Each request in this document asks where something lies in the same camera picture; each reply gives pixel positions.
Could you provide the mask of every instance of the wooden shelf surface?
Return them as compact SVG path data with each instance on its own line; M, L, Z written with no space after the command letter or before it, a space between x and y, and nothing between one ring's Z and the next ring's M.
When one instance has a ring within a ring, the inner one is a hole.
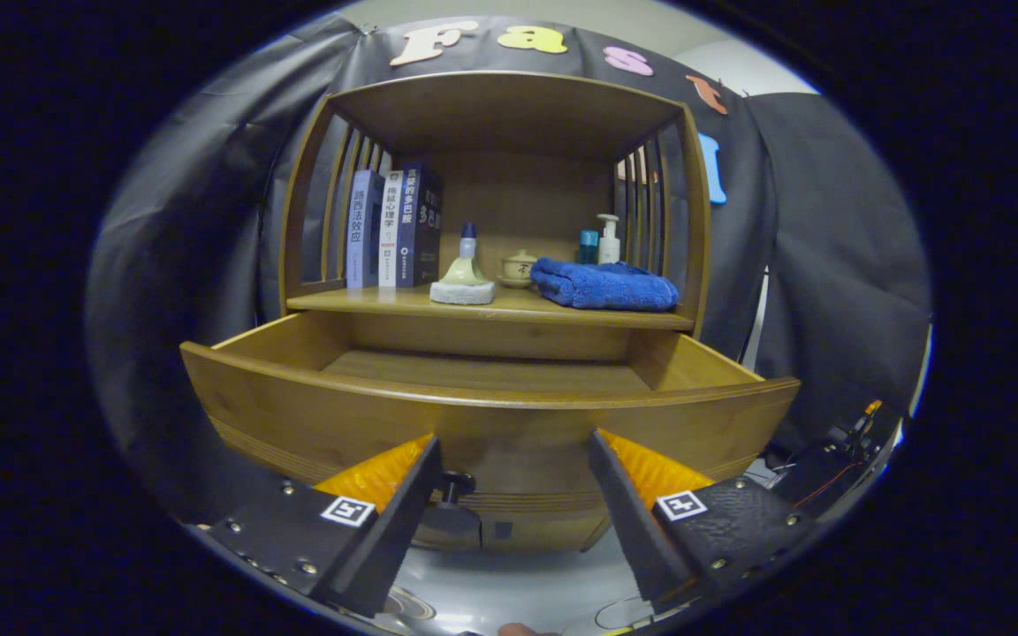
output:
M679 102L625 85L517 71L401 77L329 101L400 156L500 151L618 161L682 114Z
M288 298L290 309L433 315L443 319L480 319L509 323L627 327L638 330L691 331L693 321L673 312L573 309L542 297L535 290L498 285L490 304L442 304L430 298L430 286L362 290L340 289Z
M322 373L498 392L615 395L652 391L630 365L622 363L473 358L402 351L352 349L334 359Z

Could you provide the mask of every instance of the book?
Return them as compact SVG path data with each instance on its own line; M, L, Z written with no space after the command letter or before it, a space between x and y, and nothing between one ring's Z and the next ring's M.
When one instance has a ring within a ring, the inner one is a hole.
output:
M399 231L399 196L403 189L403 171L387 173L384 183L384 203L380 207L379 222L379 286L393 287L396 283L395 243Z
M438 281L442 184L437 174L420 163L404 166L403 173L396 286L415 287Z
M351 177L348 238L344 278L348 287L379 285L379 221L384 203L384 177L358 170Z

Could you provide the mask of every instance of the cable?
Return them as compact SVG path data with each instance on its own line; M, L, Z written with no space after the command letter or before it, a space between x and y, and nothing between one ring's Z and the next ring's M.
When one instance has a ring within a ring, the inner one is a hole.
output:
M815 490L815 493L812 493L811 495L808 495L808 496L804 497L804 499L801 499L801 500L800 500L800 503L799 503L799 504L796 504L795 506L792 506L792 508L799 508L799 507L800 507L800 505L802 505L802 504L803 504L804 502L807 502L807 500L809 500L809 499L811 499L812 497L814 497L814 496L816 496L816 495L819 495L821 493L823 493L823 492L827 490L827 489L828 489L828 487L829 487L830 485L832 485L832 483L835 483L835 480L836 480L836 479L838 479L838 478L840 478L841 476L843 476L843 473L845 473L845 472L847 472L847 471L851 470L851 468L854 468L854 467L856 467L856 466L861 466L861 465L863 465L864 463L865 463L865 462L856 462L856 463L853 463L853 464L848 464L848 466L847 466L847 467L843 468L843 470L841 470L841 471L840 471L840 474L837 474L837 475L833 476L833 477L831 478L831 480L829 480L829 481L828 481L827 483L825 483L824 485L821 485L819 487L817 487L817 488L816 488L816 490Z
M600 615L602 615L603 612L605 612L607 609L614 608L618 603L626 603L627 600L634 600L634 599L642 600L642 596L638 595L638 594L635 594L633 596L627 596L625 599L615 600L615 602L613 602L613 603L609 603L609 604L603 605L602 608L600 608L599 612L595 613L595 619L592 619L595 621L595 625L599 629L607 629L607 631L612 631L612 629L621 629L623 627L629 627L629 625L619 625L619 627L606 627L606 626L600 625Z

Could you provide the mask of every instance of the blue towel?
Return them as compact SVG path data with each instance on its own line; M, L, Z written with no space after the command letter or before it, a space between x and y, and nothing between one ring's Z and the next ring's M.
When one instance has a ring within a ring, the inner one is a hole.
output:
M667 311L678 303L673 283L626 263L576 265L541 257L529 277L543 297L577 309Z

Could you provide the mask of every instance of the pump bottle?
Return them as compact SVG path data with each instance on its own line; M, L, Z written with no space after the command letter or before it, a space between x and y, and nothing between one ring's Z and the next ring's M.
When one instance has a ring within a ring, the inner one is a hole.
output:
M600 237L600 265L619 263L619 239L615 237L615 223L619 222L619 218L614 214L598 214L595 217L605 223Z

